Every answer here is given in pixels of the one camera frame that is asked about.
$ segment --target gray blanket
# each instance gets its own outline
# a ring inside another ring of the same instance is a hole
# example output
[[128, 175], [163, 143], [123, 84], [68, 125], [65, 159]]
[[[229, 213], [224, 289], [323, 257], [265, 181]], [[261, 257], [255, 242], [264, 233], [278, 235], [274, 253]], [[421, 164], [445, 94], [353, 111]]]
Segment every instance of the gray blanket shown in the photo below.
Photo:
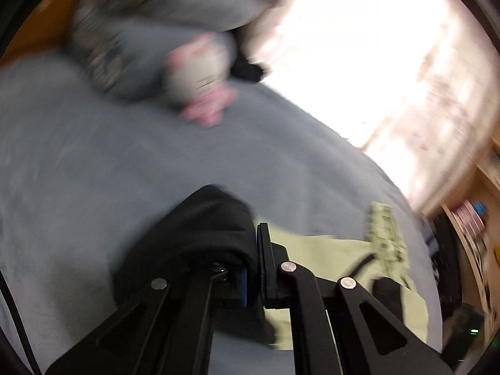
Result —
[[[224, 186], [289, 231], [363, 238], [371, 201], [388, 203], [411, 277], [442, 322], [428, 250], [407, 202], [361, 151], [261, 84], [202, 129], [160, 100], [95, 92], [62, 53], [0, 71], [0, 269], [44, 371], [114, 310], [110, 272], [131, 241], [189, 194]], [[0, 325], [23, 356], [7, 308]], [[290, 352], [217, 334], [211, 373], [293, 373]]]

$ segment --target wooden shelf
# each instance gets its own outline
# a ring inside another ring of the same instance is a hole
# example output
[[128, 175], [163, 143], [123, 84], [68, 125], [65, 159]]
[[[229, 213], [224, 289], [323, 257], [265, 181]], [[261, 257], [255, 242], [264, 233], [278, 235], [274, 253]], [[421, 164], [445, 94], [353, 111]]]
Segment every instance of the wooden shelf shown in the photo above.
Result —
[[483, 183], [486, 185], [491, 194], [495, 197], [497, 201], [500, 201], [500, 185], [492, 179], [489, 175], [486, 168], [480, 163], [476, 163], [477, 168], [479, 169], [479, 176]]
[[[470, 200], [477, 197], [486, 203], [486, 207], [496, 205], [496, 201], [490, 197], [488, 198], [489, 191], [486, 188], [477, 188], [474, 193], [471, 193]], [[482, 270], [479, 271], [479, 266], [476, 263], [473, 250], [469, 242], [465, 238], [458, 225], [458, 222], [449, 210], [443, 204], [442, 209], [451, 221], [454, 230], [460, 240], [461, 247], [459, 248], [459, 264], [462, 277], [462, 293], [463, 301], [481, 308], [484, 312], [484, 345], [485, 347], [491, 341], [496, 331], [500, 328], [500, 317], [497, 317], [497, 312], [500, 312], [500, 267], [498, 266], [494, 248], [498, 245], [498, 240], [495, 241], [488, 235], [488, 232], [498, 235], [497, 222], [492, 221], [484, 233], [487, 240], [484, 242], [487, 248], [487, 254], [484, 256], [482, 262]], [[489, 289], [489, 296], [487, 295], [486, 288]]]
[[479, 300], [481, 302], [481, 305], [478, 306], [480, 307], [484, 312], [488, 311], [488, 302], [486, 300], [486, 292], [484, 291], [484, 285], [483, 285], [483, 276], [481, 273], [479, 273], [479, 267], [476, 264], [476, 259], [474, 258], [473, 251], [471, 250], [471, 247], [469, 246], [466, 238], [464, 237], [462, 230], [460, 229], [460, 226], [458, 225], [457, 219], [453, 215], [451, 211], [449, 211], [449, 208], [443, 204], [442, 209], [444, 213], [447, 215], [449, 220], [452, 222], [453, 228], [457, 232], [457, 235], [460, 239], [460, 242], [462, 243], [463, 250], [465, 251], [467, 255], [467, 259], [469, 261], [469, 264], [472, 268], [472, 273], [474, 275], [474, 280], [476, 282], [477, 289], [479, 291]]

